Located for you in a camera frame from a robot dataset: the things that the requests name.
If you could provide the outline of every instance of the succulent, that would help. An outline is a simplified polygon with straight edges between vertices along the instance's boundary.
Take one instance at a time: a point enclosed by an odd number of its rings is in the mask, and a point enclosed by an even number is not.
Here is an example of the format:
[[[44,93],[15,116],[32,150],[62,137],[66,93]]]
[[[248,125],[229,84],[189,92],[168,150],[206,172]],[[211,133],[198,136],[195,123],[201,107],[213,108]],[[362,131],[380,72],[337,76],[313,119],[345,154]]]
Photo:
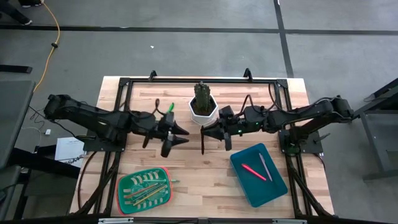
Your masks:
[[[211,96],[209,86],[200,82],[195,85],[194,89],[196,99],[195,108],[201,114],[210,113],[213,108],[210,103]]]

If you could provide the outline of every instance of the floor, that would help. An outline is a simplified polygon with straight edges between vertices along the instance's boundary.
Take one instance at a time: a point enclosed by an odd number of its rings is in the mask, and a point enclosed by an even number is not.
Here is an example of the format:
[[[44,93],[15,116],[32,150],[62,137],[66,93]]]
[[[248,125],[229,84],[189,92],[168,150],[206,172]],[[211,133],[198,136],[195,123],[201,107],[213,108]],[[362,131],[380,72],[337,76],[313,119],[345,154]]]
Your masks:
[[[38,110],[45,106],[49,94],[65,93],[95,104],[103,76],[149,75],[151,70],[162,76],[240,77],[249,67],[255,77],[304,78],[311,102],[323,96],[341,95],[353,109],[397,77],[395,0],[46,3],[61,26],[69,30],[90,26],[95,31],[62,32],[60,47],[30,104]],[[44,7],[21,11],[36,26],[53,26]],[[4,16],[1,24],[11,25],[13,21]],[[105,32],[96,27],[123,32]],[[283,28],[289,32],[278,32]],[[0,73],[0,80],[39,81],[56,35],[50,30],[0,29],[0,62],[33,67],[30,75]],[[28,112],[24,127],[40,126],[30,119],[32,114]],[[78,125],[61,123],[75,134],[85,134]],[[52,134],[44,136],[41,145],[68,136],[48,122],[42,130],[47,128]],[[360,121],[331,124],[320,132],[331,133],[322,144],[335,213],[343,218],[397,223],[398,178],[362,181],[363,175],[376,172],[377,167]],[[22,130],[17,146],[30,150],[38,140],[38,133]],[[53,181],[59,188],[43,184]],[[29,197],[24,217],[65,214],[74,185],[75,180],[50,175],[32,183],[28,193],[33,196]],[[58,207],[48,208],[57,202]]]

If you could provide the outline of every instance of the wooden table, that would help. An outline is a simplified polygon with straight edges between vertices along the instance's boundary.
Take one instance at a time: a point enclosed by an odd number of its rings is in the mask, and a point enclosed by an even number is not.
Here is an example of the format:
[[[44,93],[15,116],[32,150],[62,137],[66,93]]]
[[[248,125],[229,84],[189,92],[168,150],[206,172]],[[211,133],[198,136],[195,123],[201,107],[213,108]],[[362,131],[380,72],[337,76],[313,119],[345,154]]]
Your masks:
[[[104,77],[99,93],[97,107],[112,110],[114,107],[120,77]],[[308,104],[304,80],[288,79],[293,108]],[[235,113],[241,109],[247,94],[253,98],[255,105],[271,105],[268,85],[262,84],[225,84],[210,83],[211,93],[219,108],[231,105]],[[152,111],[156,98],[160,99],[161,111],[166,111],[171,102],[175,103],[174,112],[177,123],[190,132],[189,142],[173,147],[168,158],[160,156],[161,141],[151,140],[142,148],[144,137],[129,134],[125,152],[119,164],[118,178],[142,169],[165,166],[173,179],[180,180],[174,184],[174,198],[166,205],[151,210],[135,213],[134,217],[213,217],[213,218],[292,218],[294,217],[292,198],[289,193],[259,208],[252,208],[238,183],[229,163],[231,154],[259,142],[266,145],[275,165],[289,188],[285,157],[280,153],[277,134],[263,132],[233,136],[233,150],[227,152],[224,142],[205,137],[205,155],[200,150],[200,127],[190,119],[188,102],[193,96],[191,83],[135,83],[131,97],[132,110]],[[308,188],[326,211],[333,213],[333,207],[326,181],[325,171],[319,158],[303,154],[303,164]],[[88,164],[81,185],[81,199],[84,203],[98,185],[104,153],[97,153]],[[108,188],[104,191],[102,209],[106,203]],[[304,213],[303,197],[297,186],[300,208]],[[114,197],[112,216],[121,216]],[[77,210],[75,194],[71,212]]]

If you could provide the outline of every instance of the green plate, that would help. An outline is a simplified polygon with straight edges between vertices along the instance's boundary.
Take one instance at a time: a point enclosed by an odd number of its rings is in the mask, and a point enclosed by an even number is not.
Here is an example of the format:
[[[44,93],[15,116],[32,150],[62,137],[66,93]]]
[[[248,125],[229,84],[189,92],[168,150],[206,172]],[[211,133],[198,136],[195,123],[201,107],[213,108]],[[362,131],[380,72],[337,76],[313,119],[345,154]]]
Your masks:
[[[159,180],[159,184],[140,192],[133,197],[124,198],[125,195],[133,194],[134,192],[149,187],[150,185],[156,184],[156,182],[145,182],[144,180]],[[161,188],[163,185],[166,185],[166,188],[133,206],[134,203],[151,194],[151,190]],[[118,182],[119,211],[122,215],[142,212],[165,204],[172,198],[172,194],[172,185],[166,168],[157,167],[125,175],[124,177],[121,177]]]

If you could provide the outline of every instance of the wooden stick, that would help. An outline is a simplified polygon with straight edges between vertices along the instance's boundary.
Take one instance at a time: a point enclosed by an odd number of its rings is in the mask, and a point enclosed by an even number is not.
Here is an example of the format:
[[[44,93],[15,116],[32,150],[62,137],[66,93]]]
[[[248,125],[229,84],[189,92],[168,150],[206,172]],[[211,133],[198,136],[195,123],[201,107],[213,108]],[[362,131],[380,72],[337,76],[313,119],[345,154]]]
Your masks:
[[[139,200],[138,202],[134,203],[132,206],[136,206],[139,203],[145,201],[146,199],[150,198],[151,196],[153,196],[154,194],[156,194],[157,192],[160,192],[161,190],[165,189],[167,187],[167,185],[155,190],[154,192],[152,192],[151,194],[149,194],[148,196],[144,197],[143,199]]]
[[[145,190],[148,190],[148,189],[150,189],[150,188],[152,188],[152,187],[155,187],[155,186],[158,185],[158,184],[159,184],[159,183],[156,183],[156,184],[150,185],[150,186],[148,186],[148,187],[146,187],[146,188],[144,188],[144,189],[141,189],[141,190],[139,190],[139,191],[137,191],[137,192],[134,192],[134,193],[132,193],[132,194],[125,195],[124,198],[131,198],[132,196],[134,196],[134,195],[136,195],[136,194],[138,194],[138,193],[140,193],[140,192],[143,192],[143,191],[145,191]]]

